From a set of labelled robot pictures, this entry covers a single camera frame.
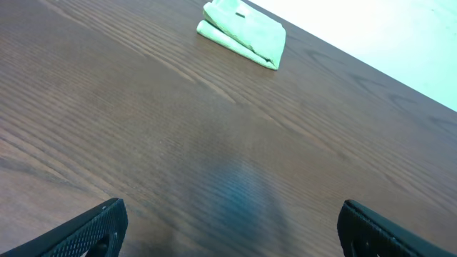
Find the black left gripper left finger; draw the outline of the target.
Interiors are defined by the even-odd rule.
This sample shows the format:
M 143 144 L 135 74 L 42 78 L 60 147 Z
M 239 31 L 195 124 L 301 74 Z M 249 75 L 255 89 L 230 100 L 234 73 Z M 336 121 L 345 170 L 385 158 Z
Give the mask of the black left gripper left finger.
M 2 256 L 117 257 L 127 227 L 124 201 L 111 198 Z

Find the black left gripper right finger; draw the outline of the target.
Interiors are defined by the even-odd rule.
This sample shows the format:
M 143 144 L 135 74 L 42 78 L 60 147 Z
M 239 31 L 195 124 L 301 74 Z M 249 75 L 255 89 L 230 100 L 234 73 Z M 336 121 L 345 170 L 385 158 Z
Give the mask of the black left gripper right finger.
M 456 257 L 355 200 L 344 201 L 337 232 L 345 257 Z

